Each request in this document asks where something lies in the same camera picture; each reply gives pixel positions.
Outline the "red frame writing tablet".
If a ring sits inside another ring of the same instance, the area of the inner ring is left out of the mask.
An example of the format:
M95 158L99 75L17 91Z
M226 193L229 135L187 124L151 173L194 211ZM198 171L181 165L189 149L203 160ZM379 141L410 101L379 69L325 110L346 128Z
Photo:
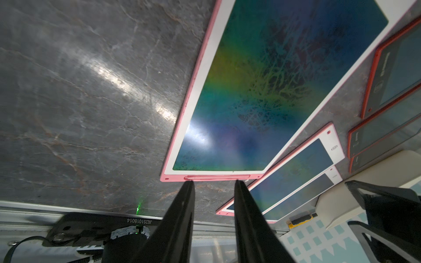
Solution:
M414 19L375 51L362 104L365 119L421 83L421 19Z

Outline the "pink frame writing tablet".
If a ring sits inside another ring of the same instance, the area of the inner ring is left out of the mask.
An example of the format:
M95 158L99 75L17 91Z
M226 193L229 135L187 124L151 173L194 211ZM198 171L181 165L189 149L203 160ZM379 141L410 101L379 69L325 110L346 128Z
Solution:
M271 224L287 218L293 212L319 197L341 181L342 177L336 166L333 165L324 173L317 176L316 179L312 180L277 206L266 212L264 218Z

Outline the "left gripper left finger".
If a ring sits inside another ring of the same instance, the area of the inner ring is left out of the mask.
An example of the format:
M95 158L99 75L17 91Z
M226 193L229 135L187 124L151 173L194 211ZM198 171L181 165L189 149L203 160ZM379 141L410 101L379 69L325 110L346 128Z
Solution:
M186 181L133 263L188 263L194 227L195 185Z

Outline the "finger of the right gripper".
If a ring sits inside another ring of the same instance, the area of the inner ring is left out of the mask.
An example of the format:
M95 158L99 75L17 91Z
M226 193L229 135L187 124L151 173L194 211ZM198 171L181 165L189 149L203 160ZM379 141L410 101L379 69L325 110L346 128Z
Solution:
M371 263L392 263L391 253L408 263L421 262L421 248L390 233L379 230L359 221L350 221L348 226L360 242Z
M345 183L346 188L366 211L367 217L397 218L399 213L410 213L421 207L421 197L410 188L388 187L357 180Z

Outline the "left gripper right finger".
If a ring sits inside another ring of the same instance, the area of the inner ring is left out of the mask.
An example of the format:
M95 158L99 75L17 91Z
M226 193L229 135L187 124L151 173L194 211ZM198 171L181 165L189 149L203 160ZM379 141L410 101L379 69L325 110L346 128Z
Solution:
M293 263L276 237L246 184L237 180L234 195L235 230L239 263Z

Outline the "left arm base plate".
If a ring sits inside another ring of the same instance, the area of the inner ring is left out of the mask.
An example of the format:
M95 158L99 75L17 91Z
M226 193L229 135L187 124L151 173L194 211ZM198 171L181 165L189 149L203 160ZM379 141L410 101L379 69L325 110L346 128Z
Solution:
M48 232L45 247L85 247L102 245L111 240L111 233L129 226L147 226L154 231L161 219L114 216L90 213L69 213L64 215Z

